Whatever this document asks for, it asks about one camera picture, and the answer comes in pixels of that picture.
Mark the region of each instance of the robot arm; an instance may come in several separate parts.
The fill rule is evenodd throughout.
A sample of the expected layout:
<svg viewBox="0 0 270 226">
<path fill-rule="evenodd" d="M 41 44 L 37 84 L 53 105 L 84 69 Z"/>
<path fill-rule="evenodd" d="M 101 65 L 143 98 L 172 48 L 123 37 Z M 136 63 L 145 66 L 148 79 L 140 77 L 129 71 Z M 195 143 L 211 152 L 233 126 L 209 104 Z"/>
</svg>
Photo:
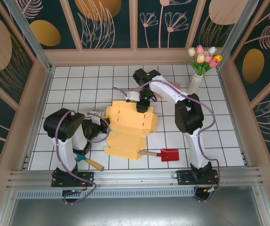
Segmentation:
<svg viewBox="0 0 270 226">
<path fill-rule="evenodd" d="M 203 126 L 204 115 L 200 104 L 189 101 L 182 97 L 181 94 L 196 100 L 199 100 L 198 96 L 196 94 L 189 95 L 178 89 L 172 89 L 164 83 L 166 80 L 156 70 L 146 73 L 144 70 L 138 69 L 134 73 L 133 78 L 139 85 L 151 80 L 155 81 L 144 86 L 140 91 L 140 101 L 137 102 L 138 112 L 147 111 L 150 97 L 153 96 L 154 92 L 174 104 L 175 123 L 177 128 L 184 133 L 189 145 L 192 175 L 198 181 L 203 176 L 204 172 L 212 169 L 211 163 L 201 154 L 197 140 L 198 132 Z M 203 152 L 205 152 L 201 136 L 200 141 Z"/>
</svg>

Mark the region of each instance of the shovel wooden handle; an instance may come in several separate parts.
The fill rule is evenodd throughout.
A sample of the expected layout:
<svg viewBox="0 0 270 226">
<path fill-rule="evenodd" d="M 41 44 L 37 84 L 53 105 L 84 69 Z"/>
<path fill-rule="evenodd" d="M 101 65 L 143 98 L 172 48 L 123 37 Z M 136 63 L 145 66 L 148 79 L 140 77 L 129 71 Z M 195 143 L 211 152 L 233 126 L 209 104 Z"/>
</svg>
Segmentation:
<svg viewBox="0 0 270 226">
<path fill-rule="evenodd" d="M 147 152 L 147 151 L 139 151 L 139 154 L 157 156 L 158 153 L 156 153 L 156 152 Z"/>
</svg>

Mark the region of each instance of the red toy shovel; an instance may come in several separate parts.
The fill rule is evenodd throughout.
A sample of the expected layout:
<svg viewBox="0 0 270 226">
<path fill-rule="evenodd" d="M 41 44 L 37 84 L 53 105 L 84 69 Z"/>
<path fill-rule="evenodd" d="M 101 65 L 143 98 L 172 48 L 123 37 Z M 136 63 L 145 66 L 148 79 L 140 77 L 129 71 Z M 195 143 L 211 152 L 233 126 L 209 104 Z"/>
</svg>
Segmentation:
<svg viewBox="0 0 270 226">
<path fill-rule="evenodd" d="M 161 153 L 139 151 L 139 154 L 161 157 L 161 161 L 179 161 L 179 150 L 175 148 L 161 149 Z"/>
</svg>

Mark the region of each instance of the vent grille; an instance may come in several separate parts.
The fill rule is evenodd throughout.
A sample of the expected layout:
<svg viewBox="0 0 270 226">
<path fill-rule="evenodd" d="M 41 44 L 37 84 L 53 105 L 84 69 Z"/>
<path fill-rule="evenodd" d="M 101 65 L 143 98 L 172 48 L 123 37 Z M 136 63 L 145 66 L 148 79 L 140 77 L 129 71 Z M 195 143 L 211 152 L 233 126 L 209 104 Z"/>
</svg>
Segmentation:
<svg viewBox="0 0 270 226">
<path fill-rule="evenodd" d="M 64 190 L 25 190 L 19 191 L 17 199 L 62 199 Z M 82 198 L 88 191 L 72 194 L 67 198 Z M 194 188 L 150 188 L 150 189 L 99 189 L 88 198 L 151 198 L 151 197 L 184 197 L 193 196 Z"/>
</svg>

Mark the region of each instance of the artificial flower bouquet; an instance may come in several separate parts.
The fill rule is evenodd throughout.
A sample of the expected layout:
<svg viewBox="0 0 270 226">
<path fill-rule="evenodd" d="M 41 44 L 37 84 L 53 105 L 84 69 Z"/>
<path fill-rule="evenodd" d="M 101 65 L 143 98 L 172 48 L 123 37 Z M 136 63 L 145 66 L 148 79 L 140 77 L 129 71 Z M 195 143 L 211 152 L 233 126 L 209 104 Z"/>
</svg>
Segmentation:
<svg viewBox="0 0 270 226">
<path fill-rule="evenodd" d="M 196 93 L 203 79 L 204 74 L 211 68 L 214 68 L 222 60 L 221 55 L 214 55 L 216 47 L 211 47 L 208 51 L 204 51 L 203 47 L 199 45 L 195 48 L 189 48 L 188 53 L 193 57 L 194 62 L 188 60 L 188 63 L 195 70 L 195 75 L 190 79 L 190 85 L 187 90 L 188 94 Z"/>
<path fill-rule="evenodd" d="M 196 50 L 193 47 L 189 48 L 188 53 L 193 57 L 194 62 L 188 60 L 188 63 L 190 63 L 197 75 L 204 75 L 211 68 L 216 67 L 222 60 L 221 55 L 214 55 L 215 52 L 216 47 L 211 47 L 208 51 L 204 51 L 201 45 Z"/>
</svg>

